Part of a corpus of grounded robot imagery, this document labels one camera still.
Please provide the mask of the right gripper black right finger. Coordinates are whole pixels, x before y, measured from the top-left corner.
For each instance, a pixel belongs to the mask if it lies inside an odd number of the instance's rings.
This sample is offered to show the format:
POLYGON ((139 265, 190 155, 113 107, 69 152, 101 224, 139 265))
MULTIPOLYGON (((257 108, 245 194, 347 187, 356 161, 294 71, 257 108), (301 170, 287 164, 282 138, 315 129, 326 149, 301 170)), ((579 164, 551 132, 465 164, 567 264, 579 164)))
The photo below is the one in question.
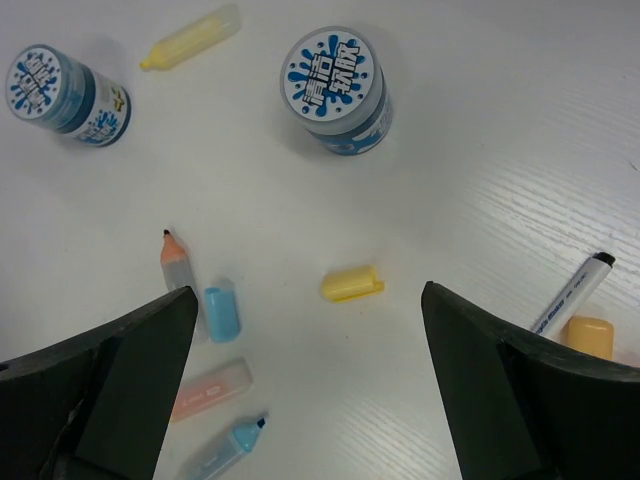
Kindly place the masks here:
POLYGON ((463 478, 638 478, 638 368, 543 338, 432 281, 421 308, 463 478))

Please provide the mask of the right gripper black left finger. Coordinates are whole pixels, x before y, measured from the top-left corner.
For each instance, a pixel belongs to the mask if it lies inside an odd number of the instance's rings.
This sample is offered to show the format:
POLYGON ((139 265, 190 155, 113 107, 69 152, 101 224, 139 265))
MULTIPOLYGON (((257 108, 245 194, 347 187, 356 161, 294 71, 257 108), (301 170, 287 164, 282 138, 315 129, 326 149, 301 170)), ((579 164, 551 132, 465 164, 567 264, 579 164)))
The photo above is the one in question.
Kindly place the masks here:
POLYGON ((150 479, 198 314, 182 287, 1 364, 4 479, 150 479))

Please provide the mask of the blue highlighter pen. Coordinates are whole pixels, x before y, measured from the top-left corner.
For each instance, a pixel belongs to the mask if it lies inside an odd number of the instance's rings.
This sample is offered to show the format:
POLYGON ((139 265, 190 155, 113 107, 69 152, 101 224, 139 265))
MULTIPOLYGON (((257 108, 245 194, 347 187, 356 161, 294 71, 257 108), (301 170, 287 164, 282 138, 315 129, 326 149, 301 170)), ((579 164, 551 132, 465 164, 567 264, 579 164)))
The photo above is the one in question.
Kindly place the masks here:
POLYGON ((258 443, 269 415, 244 419, 204 444, 189 457, 175 478, 186 480, 219 479, 232 466, 250 454, 258 443))

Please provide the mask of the blue highlighter cap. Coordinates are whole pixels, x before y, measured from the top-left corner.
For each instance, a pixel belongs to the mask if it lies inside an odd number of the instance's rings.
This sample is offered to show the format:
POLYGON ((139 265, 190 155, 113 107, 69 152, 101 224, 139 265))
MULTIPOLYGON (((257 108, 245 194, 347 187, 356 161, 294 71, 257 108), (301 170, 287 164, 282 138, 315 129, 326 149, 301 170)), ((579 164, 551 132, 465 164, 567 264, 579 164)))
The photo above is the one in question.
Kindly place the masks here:
POLYGON ((230 343, 241 333, 235 285, 227 277, 218 276, 204 290, 204 305, 211 340, 217 344, 230 343))

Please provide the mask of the clear orange-tipped highlighter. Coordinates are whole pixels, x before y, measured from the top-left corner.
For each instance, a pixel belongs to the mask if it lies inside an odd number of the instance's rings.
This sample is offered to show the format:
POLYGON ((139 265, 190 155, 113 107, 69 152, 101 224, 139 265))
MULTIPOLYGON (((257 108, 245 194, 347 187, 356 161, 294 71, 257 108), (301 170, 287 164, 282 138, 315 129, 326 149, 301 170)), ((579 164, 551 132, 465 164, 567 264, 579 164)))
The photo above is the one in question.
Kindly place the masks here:
POLYGON ((160 265, 168 291, 182 287, 190 287, 193 290, 198 304, 197 320, 193 334, 194 341, 196 343, 208 341, 209 334, 204 318, 204 311, 187 251, 168 229, 163 231, 160 265))

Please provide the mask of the blue slime jar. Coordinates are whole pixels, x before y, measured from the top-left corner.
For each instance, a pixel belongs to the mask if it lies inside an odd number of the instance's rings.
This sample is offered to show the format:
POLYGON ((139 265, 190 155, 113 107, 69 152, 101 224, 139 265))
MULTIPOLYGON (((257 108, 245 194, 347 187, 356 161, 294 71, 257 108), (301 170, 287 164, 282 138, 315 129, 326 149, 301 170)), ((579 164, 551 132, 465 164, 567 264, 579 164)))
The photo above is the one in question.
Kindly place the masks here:
POLYGON ((283 62, 279 87, 295 120, 334 154, 365 153, 390 129, 384 72, 371 43, 351 28, 323 27, 298 40, 283 62))
POLYGON ((132 116, 123 86, 45 44, 14 59, 5 98, 20 120, 92 147, 118 141, 132 116))

